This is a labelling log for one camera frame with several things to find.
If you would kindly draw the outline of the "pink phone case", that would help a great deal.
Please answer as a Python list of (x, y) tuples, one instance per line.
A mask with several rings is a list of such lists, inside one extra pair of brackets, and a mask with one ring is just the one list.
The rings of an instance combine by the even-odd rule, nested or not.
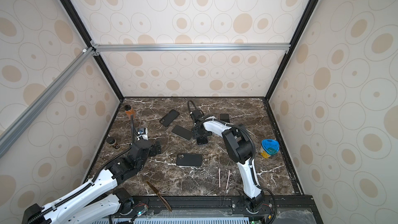
[(219, 119), (223, 122), (230, 123), (230, 115), (229, 114), (219, 114)]

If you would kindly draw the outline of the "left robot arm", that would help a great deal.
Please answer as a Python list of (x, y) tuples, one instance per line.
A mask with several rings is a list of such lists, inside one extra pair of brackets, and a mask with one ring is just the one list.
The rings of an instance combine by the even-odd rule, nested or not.
[(86, 183), (65, 196), (44, 206), (28, 207), (22, 223), (89, 224), (117, 212), (129, 214), (133, 199), (120, 185), (142, 171), (148, 158), (160, 153), (160, 142), (149, 140), (145, 128), (133, 130), (127, 150), (114, 156)]

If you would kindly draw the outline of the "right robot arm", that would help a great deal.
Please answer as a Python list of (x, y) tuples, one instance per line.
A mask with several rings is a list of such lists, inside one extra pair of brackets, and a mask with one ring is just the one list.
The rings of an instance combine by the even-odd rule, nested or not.
[(256, 148), (245, 126), (205, 115), (192, 100), (187, 102), (187, 107), (193, 121), (193, 137), (196, 140), (207, 141), (207, 138), (213, 134), (223, 138), (228, 156), (237, 164), (243, 181), (241, 199), (247, 211), (258, 212), (261, 207), (266, 205), (265, 194), (270, 194), (272, 202), (268, 204), (268, 208), (271, 213), (264, 219), (264, 223), (273, 223), (277, 213), (275, 195), (268, 188), (262, 187), (258, 181), (255, 168)]

